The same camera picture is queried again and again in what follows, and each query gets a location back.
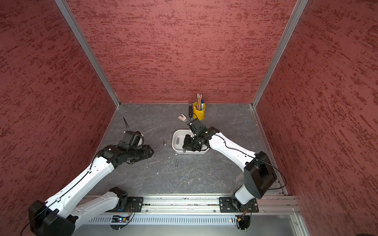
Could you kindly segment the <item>white plastic storage box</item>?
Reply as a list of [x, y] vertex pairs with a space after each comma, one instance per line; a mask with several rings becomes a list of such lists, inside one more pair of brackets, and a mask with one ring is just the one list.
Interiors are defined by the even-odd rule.
[[[184, 151], [184, 140], [186, 135], [190, 135], [191, 138], [194, 137], [193, 133], [189, 129], [179, 129], [176, 130], [173, 134], [173, 139], [172, 139], [172, 148], [175, 150], [177, 154], [206, 154], [209, 150], [209, 148], [206, 145], [203, 145], [201, 148], [201, 151], [191, 151], [191, 150], [186, 150]], [[177, 145], [176, 144], [176, 139], [180, 138], [180, 143]]]

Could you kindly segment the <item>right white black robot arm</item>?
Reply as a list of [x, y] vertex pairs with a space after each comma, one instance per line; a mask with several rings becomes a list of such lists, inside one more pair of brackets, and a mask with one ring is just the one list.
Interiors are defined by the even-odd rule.
[[191, 134], [187, 134], [183, 141], [183, 152], [202, 152], [213, 149], [223, 154], [236, 164], [244, 174], [244, 183], [230, 197], [231, 205], [235, 211], [245, 211], [246, 205], [255, 199], [261, 199], [269, 190], [283, 189], [287, 180], [282, 176], [283, 183], [279, 187], [273, 187], [277, 181], [279, 169], [275, 167], [269, 156], [260, 151], [250, 151], [228, 139], [216, 128], [199, 130], [191, 128]]

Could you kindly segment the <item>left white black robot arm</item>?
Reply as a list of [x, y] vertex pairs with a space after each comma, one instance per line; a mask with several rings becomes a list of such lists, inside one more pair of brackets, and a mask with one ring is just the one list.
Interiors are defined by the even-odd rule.
[[82, 206], [78, 204], [104, 177], [123, 163], [134, 164], [151, 158], [153, 154], [149, 145], [138, 148], [106, 146], [62, 190], [45, 202], [35, 201], [29, 207], [30, 231], [36, 236], [71, 236], [80, 226], [109, 210], [136, 212], [136, 208], [128, 201], [128, 194], [118, 187], [111, 188]]

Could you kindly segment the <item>yellow pen holder cup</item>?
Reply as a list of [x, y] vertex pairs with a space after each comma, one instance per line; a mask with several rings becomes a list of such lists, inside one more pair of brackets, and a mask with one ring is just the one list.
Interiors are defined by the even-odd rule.
[[198, 119], [200, 121], [205, 119], [205, 111], [206, 111], [206, 104], [201, 103], [201, 105], [203, 105], [203, 110], [197, 109], [197, 102], [193, 104], [193, 118]]

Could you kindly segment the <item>pens in yellow cup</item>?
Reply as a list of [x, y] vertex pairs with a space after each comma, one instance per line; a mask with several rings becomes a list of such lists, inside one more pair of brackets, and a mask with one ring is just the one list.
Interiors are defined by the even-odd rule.
[[200, 93], [197, 94], [196, 109], [198, 111], [202, 111], [204, 109], [203, 95]]

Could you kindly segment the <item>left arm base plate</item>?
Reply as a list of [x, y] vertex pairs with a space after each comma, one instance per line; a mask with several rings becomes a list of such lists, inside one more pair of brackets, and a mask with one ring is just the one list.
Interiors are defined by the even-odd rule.
[[141, 212], [143, 206], [143, 197], [123, 197], [119, 200], [116, 207], [118, 212]]

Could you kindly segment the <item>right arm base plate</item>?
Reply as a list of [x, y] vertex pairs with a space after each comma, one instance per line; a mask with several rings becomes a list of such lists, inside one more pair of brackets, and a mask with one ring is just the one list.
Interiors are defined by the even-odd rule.
[[241, 204], [234, 197], [219, 198], [220, 212], [222, 213], [258, 213], [256, 198], [249, 200], [246, 204]]

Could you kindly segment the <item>aluminium front rail frame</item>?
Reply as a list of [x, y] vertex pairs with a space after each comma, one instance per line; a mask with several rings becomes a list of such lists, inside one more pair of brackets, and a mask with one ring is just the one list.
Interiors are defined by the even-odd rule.
[[116, 223], [113, 212], [103, 213], [81, 226], [76, 236], [308, 236], [296, 197], [267, 194], [254, 203], [255, 213], [227, 210], [221, 194], [145, 195], [141, 211], [131, 223]]

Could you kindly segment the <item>left aluminium corner post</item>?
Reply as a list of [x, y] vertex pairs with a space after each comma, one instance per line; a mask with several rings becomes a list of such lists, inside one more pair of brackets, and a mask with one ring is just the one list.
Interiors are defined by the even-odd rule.
[[84, 53], [86, 54], [88, 60], [90, 61], [92, 67], [94, 68], [95, 72], [97, 73], [98, 77], [100, 78], [102, 84], [104, 85], [106, 91], [110, 95], [112, 101], [114, 102], [116, 108], [118, 109], [121, 106], [121, 101], [117, 96], [115, 90], [113, 89], [112, 85], [110, 84], [104, 70], [102, 69], [99, 61], [97, 60], [93, 50], [91, 49], [88, 41], [86, 40], [83, 31], [81, 30], [78, 22], [76, 21], [67, 1], [64, 0], [54, 0], [58, 9], [60, 10], [61, 14], [63, 15], [64, 19], [68, 23], [71, 31], [73, 32], [74, 36], [76, 37], [77, 41], [79, 42], [80, 46], [82, 47]]

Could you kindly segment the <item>aluminium corner post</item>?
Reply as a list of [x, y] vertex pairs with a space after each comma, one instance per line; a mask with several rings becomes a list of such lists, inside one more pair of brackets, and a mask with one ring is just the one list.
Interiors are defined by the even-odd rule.
[[58, 9], [60, 10], [61, 14], [63, 15], [64, 19], [68, 23], [71, 31], [73, 32], [74, 36], [76, 37], [77, 41], [79, 42], [80, 46], [82, 47], [84, 53], [86, 54], [88, 60], [90, 61], [92, 67], [94, 68], [95, 72], [97, 73], [98, 77], [100, 78], [102, 84], [104, 85], [106, 91], [110, 95], [112, 101], [114, 102], [116, 108], [118, 109], [121, 106], [121, 101], [117, 96], [115, 90], [113, 89], [112, 85], [110, 84], [104, 70], [102, 69], [99, 61], [97, 60], [93, 50], [91, 49], [88, 41], [86, 40], [83, 31], [81, 30], [78, 22], [76, 21], [67, 1], [64, 0], [54, 0]]
[[260, 99], [262, 98], [262, 95], [263, 95], [263, 93], [264, 93], [264, 91], [265, 91], [275, 69], [276, 69], [276, 66], [278, 65], [278, 62], [280, 61], [281, 56], [283, 55], [283, 53], [285, 51], [285, 48], [286, 48], [286, 46], [287, 46], [295, 28], [296, 28], [296, 25], [299, 22], [299, 19], [302, 15], [307, 3], [308, 3], [308, 0], [296, 1], [296, 4], [295, 4], [294, 9], [291, 13], [291, 16], [288, 20], [288, 23], [287, 23], [287, 25], [284, 29], [284, 32], [281, 36], [279, 44], [278, 44], [278, 46], [275, 50], [275, 53], [272, 57], [272, 60], [271, 60], [269, 66], [267, 68], [266, 73], [265, 73], [265, 76], [264, 76], [264, 78], [263, 78], [263, 80], [262, 80], [262, 82], [259, 86], [259, 89], [258, 89], [258, 91], [255, 95], [255, 98], [252, 102], [252, 108], [254, 110], [257, 109], [258, 103], [259, 103]]

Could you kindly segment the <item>right aluminium corner post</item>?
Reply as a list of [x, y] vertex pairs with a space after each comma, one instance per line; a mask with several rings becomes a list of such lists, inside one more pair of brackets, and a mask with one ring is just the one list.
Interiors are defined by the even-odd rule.
[[275, 53], [272, 57], [272, 60], [271, 60], [269, 66], [267, 68], [266, 73], [265, 73], [265, 76], [264, 76], [264, 78], [263, 78], [263, 80], [262, 80], [262, 82], [259, 86], [259, 89], [258, 89], [258, 91], [255, 95], [255, 98], [252, 102], [252, 108], [254, 110], [257, 109], [258, 103], [259, 103], [260, 99], [262, 98], [262, 95], [263, 95], [263, 93], [264, 93], [264, 91], [265, 91], [275, 69], [276, 69], [276, 66], [278, 65], [278, 62], [280, 61], [281, 56], [283, 55], [283, 53], [285, 51], [285, 48], [286, 48], [286, 46], [287, 46], [295, 28], [296, 28], [296, 25], [299, 22], [299, 19], [302, 15], [307, 3], [308, 3], [308, 0], [296, 1], [296, 4], [295, 4], [294, 9], [291, 13], [291, 16], [288, 20], [288, 23], [287, 23], [287, 25], [284, 29], [284, 32], [281, 36], [279, 44], [278, 44], [278, 46], [275, 50]]

